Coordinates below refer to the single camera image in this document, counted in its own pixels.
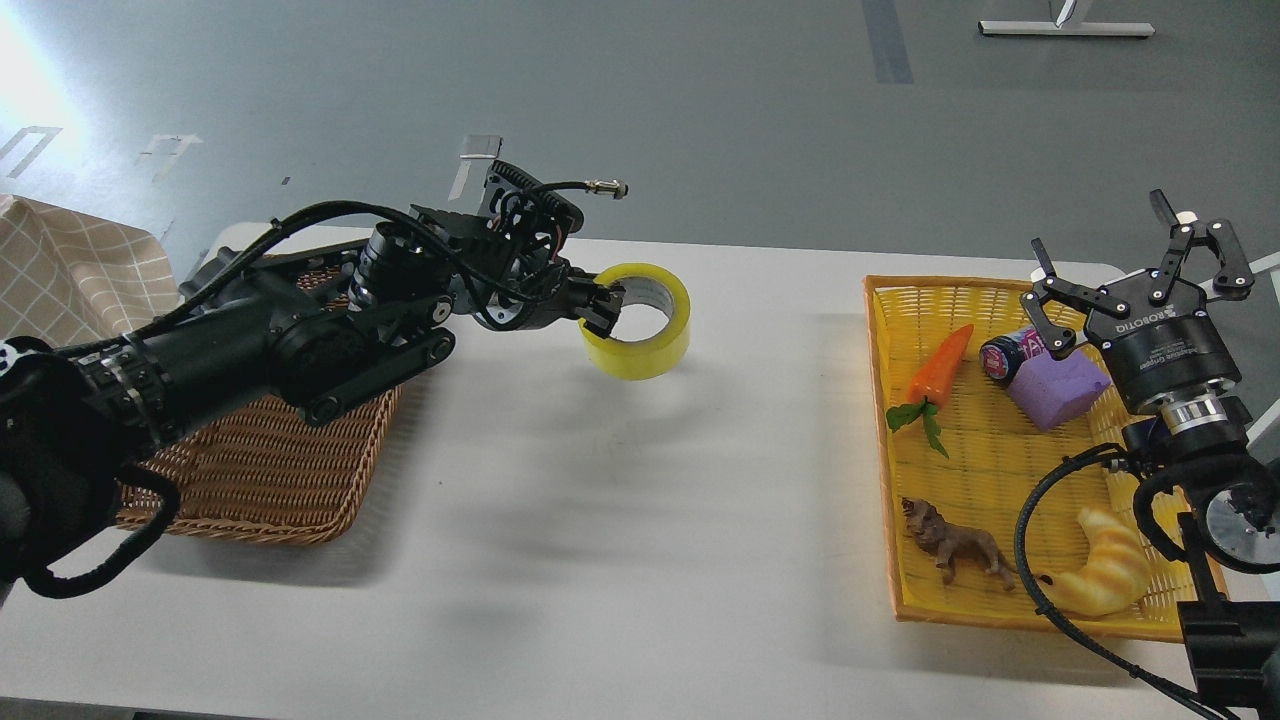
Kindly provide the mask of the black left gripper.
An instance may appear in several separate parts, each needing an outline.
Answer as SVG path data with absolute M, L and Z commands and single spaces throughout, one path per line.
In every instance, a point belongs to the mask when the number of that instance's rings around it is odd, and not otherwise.
M 600 281 L 596 273 L 570 270 L 561 256 L 561 231 L 442 234 L 453 251 L 444 292 L 454 315 L 472 316 L 499 332 L 540 329 L 577 318 L 581 332 L 613 338 L 625 287 L 620 281 Z

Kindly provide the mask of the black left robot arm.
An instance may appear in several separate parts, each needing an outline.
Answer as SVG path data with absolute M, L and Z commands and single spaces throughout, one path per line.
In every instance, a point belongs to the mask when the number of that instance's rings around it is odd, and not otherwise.
M 626 293 L 564 259 L 584 224 L 570 191 L 620 200 L 628 186 L 495 160 L 474 214 L 317 202 L 223 249 L 137 331 L 4 341 L 3 589 L 104 587 L 180 507 L 145 460 L 268 395 L 324 427 L 445 361 L 454 315 L 494 332 L 582 322 L 608 340 Z

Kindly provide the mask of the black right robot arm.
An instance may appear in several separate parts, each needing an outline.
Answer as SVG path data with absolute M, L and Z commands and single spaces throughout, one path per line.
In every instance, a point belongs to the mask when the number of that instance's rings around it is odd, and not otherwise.
M 1204 719 L 1253 708 L 1277 716 L 1277 603 L 1231 601 L 1211 564 L 1265 575 L 1277 570 L 1277 470 L 1248 450 L 1251 414 L 1233 395 L 1242 374 L 1207 306 L 1245 300 L 1254 273 L 1228 219 L 1149 204 L 1167 227 L 1160 264 L 1091 288 L 1061 278 L 1041 240 L 1042 270 L 1021 307 L 1048 355 L 1080 345 L 1100 356 L 1135 423 L 1121 443 L 1065 457 L 1030 492 L 1014 529 L 1012 561 L 1036 611 L 1068 638 Z M 1062 479 L 1101 465 L 1133 475 L 1138 532 L 1167 561 L 1184 562 L 1196 597 L 1178 603 L 1193 688 L 1146 671 L 1089 638 L 1034 577 L 1025 551 L 1038 502 Z

